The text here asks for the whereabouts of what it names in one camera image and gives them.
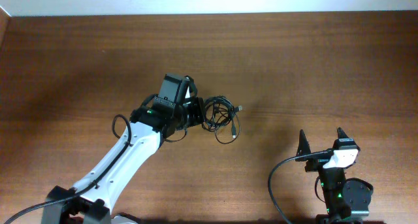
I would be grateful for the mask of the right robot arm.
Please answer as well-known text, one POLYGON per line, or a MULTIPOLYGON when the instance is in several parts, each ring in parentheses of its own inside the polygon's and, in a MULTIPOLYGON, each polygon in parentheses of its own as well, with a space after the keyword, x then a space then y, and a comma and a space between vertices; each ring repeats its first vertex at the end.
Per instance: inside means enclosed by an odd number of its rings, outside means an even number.
POLYGON ((362 223, 369 216, 374 187, 358 179, 346 178, 361 151, 357 143, 337 128, 337 139, 331 148, 312 152, 303 130, 299 133, 297 161, 305 162, 306 172, 317 172, 315 188, 321 186, 327 213, 315 217, 316 223, 362 223))

